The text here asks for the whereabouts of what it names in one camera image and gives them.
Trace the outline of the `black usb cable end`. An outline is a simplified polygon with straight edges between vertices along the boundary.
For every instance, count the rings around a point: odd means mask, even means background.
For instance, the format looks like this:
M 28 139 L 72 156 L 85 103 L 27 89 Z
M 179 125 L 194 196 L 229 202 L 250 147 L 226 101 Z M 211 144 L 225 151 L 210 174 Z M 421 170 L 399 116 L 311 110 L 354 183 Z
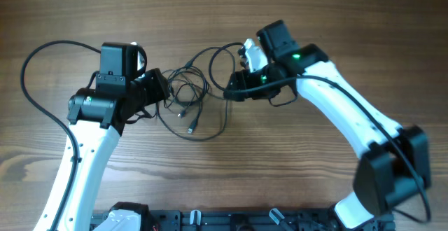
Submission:
M 212 140 L 227 127 L 229 102 L 212 86 L 205 70 L 197 66 L 200 57 L 218 50 L 226 53 L 232 66 L 236 66 L 232 52 L 213 46 L 199 51 L 183 66 L 163 72 L 170 98 L 155 106 L 155 114 L 170 133 L 182 140 Z

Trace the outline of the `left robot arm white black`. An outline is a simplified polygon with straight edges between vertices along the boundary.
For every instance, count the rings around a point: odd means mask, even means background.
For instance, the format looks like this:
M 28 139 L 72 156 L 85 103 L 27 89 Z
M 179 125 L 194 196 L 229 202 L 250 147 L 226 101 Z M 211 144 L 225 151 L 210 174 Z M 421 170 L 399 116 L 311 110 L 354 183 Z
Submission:
M 104 43 L 100 68 L 69 99 L 66 146 L 36 230 L 88 230 L 109 158 L 127 124 L 169 98 L 167 79 L 148 70 L 138 43 Z

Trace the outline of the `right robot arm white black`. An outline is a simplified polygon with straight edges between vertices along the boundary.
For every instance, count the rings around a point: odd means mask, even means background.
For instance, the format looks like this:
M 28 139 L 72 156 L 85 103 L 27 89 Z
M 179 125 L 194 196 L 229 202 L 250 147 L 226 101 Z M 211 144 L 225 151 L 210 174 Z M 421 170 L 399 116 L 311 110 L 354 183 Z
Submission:
M 357 230 L 384 225 L 387 214 L 409 198 L 426 199 L 431 186 L 428 137 L 403 127 L 348 84 L 317 45 L 300 46 L 282 20 L 238 45 L 242 70 L 234 72 L 224 98 L 271 100 L 283 87 L 318 108 L 336 126 L 358 158 L 353 190 L 333 208 L 330 228 Z

